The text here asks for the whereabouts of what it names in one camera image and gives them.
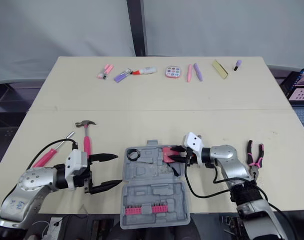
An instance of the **white wall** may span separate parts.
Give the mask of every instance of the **white wall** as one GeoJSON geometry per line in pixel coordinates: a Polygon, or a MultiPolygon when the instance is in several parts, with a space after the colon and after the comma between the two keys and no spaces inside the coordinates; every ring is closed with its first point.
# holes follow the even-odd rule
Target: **white wall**
{"type": "Polygon", "coordinates": [[[148,55],[263,56],[304,68],[304,0],[145,0],[148,55]]]}
{"type": "Polygon", "coordinates": [[[126,1],[0,0],[0,83],[45,79],[58,56],[134,55],[126,1]]]}

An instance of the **hammer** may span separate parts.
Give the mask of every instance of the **hammer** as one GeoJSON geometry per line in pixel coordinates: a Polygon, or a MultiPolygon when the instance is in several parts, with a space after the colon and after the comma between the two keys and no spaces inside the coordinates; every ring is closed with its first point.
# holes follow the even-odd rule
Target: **hammer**
{"type": "Polygon", "coordinates": [[[90,137],[88,136],[88,132],[87,132],[87,128],[90,124],[93,124],[93,125],[96,125],[95,122],[93,121],[90,121],[90,120],[84,120],[82,122],[77,122],[75,123],[75,126],[77,128],[81,127],[81,126],[84,126],[84,129],[85,129],[85,137],[84,137],[84,140],[83,140],[83,144],[84,144],[84,152],[87,153],[87,157],[89,155],[91,155],[91,139],[90,137]]]}

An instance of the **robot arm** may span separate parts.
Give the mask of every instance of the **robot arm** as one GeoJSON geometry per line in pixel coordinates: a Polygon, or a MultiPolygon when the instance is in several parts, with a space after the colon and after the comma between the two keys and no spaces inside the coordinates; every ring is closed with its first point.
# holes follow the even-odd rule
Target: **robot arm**
{"type": "Polygon", "coordinates": [[[113,154],[87,154],[73,149],[65,164],[52,168],[28,169],[19,178],[17,185],[5,197],[0,209],[0,239],[21,240],[42,206],[45,197],[60,189],[84,186],[85,193],[95,194],[107,191],[122,180],[103,182],[93,186],[90,165],[94,161],[108,161],[117,158],[113,154]]]}
{"type": "Polygon", "coordinates": [[[288,239],[269,203],[261,197],[254,178],[239,161],[235,148],[230,145],[204,147],[202,140],[192,132],[184,137],[183,147],[193,151],[199,166],[219,166],[224,179],[237,178],[226,184],[249,239],[288,239]]]}

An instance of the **pink screwdriver handle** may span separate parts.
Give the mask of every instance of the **pink screwdriver handle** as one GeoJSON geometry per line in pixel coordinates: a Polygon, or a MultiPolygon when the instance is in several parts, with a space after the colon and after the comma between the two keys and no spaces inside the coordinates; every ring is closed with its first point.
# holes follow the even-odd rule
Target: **pink screwdriver handle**
{"type": "Polygon", "coordinates": [[[84,152],[87,153],[87,157],[91,155],[91,140],[89,136],[84,137],[84,152]]]}
{"type": "Polygon", "coordinates": [[[57,150],[51,149],[51,150],[48,151],[43,157],[41,157],[40,160],[37,161],[36,164],[33,165],[33,168],[45,166],[45,164],[47,164],[47,162],[50,161],[50,159],[51,159],[56,153],[57,153],[57,150]]]}

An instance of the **beige tabletop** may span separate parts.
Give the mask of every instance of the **beige tabletop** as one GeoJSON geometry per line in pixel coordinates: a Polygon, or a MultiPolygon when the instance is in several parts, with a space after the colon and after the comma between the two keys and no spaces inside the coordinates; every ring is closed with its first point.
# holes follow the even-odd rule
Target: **beige tabletop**
{"type": "MultiPolygon", "coordinates": [[[[0,204],[35,154],[47,143],[75,131],[82,145],[84,130],[74,123],[92,120],[89,128],[93,153],[112,153],[119,158],[94,163],[96,185],[122,178],[124,151],[159,144],[180,144],[184,134],[201,134],[205,146],[230,144],[246,161],[247,141],[264,143],[264,167],[258,185],[272,204],[282,210],[304,210],[304,128],[260,57],[242,57],[242,66],[232,71],[237,57],[60,57],[44,83],[0,164],[0,204]],[[212,69],[217,59],[230,73],[223,80],[212,69]],[[186,83],[187,64],[197,62],[204,81],[195,72],[186,83]],[[115,69],[107,80],[95,75],[105,64],[115,69]],[[167,65],[182,68],[179,79],[164,76],[167,65]],[[157,73],[129,76],[120,83],[112,79],[125,68],[156,66],[157,73]]],[[[64,163],[71,150],[65,144],[48,166],[64,163]]],[[[212,184],[214,171],[188,169],[194,191],[207,195],[226,189],[212,184]]],[[[49,194],[42,213],[114,214],[120,212],[121,189],[126,184],[95,195],[61,190],[49,194]]],[[[193,213],[235,212],[225,193],[209,199],[194,197],[187,190],[193,213]]]]}

